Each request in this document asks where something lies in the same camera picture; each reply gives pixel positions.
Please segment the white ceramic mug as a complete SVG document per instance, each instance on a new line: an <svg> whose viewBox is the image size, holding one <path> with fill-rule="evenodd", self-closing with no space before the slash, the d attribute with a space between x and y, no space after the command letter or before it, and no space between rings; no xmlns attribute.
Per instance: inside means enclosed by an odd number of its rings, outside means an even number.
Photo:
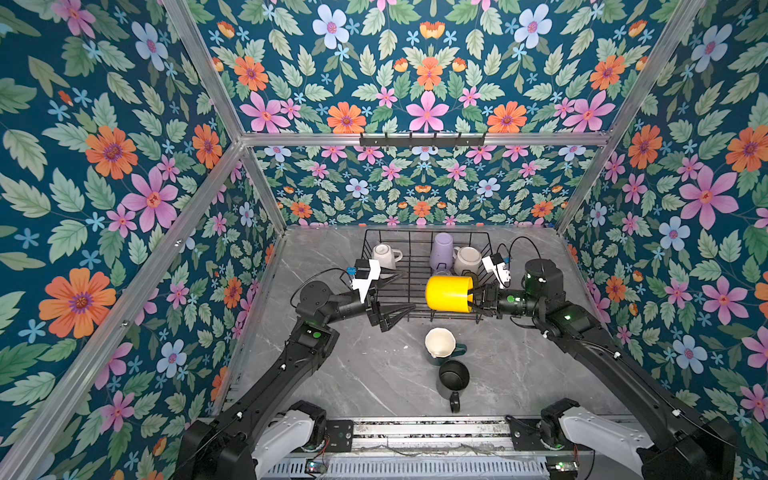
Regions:
<svg viewBox="0 0 768 480"><path fill-rule="evenodd" d="M377 260L382 268L395 270L403 252L389 244L379 243L373 248L371 258Z"/></svg>

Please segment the white mug red inside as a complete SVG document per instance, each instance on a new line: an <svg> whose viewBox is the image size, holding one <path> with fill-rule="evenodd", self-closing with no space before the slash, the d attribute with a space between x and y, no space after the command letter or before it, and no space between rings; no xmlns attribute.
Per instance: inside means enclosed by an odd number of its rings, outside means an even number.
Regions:
<svg viewBox="0 0 768 480"><path fill-rule="evenodd" d="M482 254L474 247L456 246L454 248L453 272L463 276L477 274L482 266Z"/></svg>

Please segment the yellow mug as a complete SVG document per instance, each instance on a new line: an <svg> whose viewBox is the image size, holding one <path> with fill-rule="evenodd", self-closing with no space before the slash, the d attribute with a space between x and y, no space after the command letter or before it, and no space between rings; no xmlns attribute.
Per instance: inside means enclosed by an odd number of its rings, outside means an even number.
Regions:
<svg viewBox="0 0 768 480"><path fill-rule="evenodd" d="M427 306L437 312L472 311L474 279L469 276L432 276L425 289Z"/></svg>

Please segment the lavender plastic cup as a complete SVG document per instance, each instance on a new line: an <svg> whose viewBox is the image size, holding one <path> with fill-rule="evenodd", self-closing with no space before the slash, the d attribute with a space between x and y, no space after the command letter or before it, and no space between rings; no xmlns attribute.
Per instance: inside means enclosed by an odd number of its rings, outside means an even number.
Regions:
<svg viewBox="0 0 768 480"><path fill-rule="evenodd" d="M454 262L454 239L447 232L434 235L429 264L434 273L450 272Z"/></svg>

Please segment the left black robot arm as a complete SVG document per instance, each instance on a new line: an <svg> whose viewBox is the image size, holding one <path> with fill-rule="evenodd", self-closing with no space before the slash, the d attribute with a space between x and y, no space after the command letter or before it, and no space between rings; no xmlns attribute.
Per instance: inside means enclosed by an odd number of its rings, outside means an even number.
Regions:
<svg viewBox="0 0 768 480"><path fill-rule="evenodd" d="M383 332L416 308L414 303L383 304L380 290L399 277L374 280L365 295L358 290L335 293L320 280L300 287L297 321L283 351L266 373L211 422L198 420L183 435L174 479L256 479L271 467L255 458L258 441L275 420L279 407L331 356L339 332L331 325L365 316Z"/></svg>

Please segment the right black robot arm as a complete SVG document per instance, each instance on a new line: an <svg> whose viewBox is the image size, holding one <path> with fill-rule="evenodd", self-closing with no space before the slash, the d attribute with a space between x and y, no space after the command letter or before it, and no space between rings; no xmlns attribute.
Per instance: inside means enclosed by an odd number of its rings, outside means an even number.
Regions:
<svg viewBox="0 0 768 480"><path fill-rule="evenodd" d="M519 289L512 288L500 255L487 256L482 264L495 278L473 289L472 309L497 318L531 318L534 329L591 371L639 424L626 427L565 398L540 413L545 446L582 445L644 479L733 477L734 428L721 418L702 417L623 353L589 310L567 300L562 271L553 261L527 261Z"/></svg>

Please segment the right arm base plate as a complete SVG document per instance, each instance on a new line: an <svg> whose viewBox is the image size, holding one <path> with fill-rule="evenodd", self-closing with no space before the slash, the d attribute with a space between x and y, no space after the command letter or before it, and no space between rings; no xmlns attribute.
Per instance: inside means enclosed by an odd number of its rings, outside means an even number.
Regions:
<svg viewBox="0 0 768 480"><path fill-rule="evenodd" d="M574 444L564 438L548 443L542 438L539 417L520 418L505 415L504 420L509 428L509 437L515 451L592 452L591 448Z"/></svg>

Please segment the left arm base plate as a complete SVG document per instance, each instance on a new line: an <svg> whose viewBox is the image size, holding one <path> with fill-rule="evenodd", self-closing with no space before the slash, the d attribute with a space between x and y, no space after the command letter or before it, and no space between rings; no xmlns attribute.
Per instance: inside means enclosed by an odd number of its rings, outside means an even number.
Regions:
<svg viewBox="0 0 768 480"><path fill-rule="evenodd" d="M351 452L354 433L355 422L353 420L322 420L314 426L310 452Z"/></svg>

